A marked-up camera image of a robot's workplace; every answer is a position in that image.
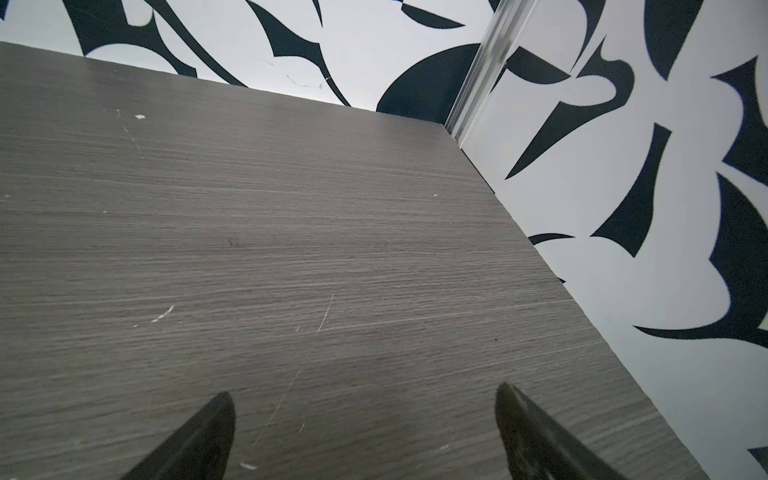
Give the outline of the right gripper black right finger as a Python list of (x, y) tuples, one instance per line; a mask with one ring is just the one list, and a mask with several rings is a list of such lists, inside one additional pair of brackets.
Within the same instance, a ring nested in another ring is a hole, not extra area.
[(513, 479), (621, 479), (517, 387), (496, 390), (495, 420)]

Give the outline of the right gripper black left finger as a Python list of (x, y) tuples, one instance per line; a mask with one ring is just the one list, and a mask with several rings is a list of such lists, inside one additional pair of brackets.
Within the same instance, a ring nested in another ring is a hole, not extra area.
[(124, 480), (224, 478), (234, 441), (232, 396), (220, 392), (122, 476)]

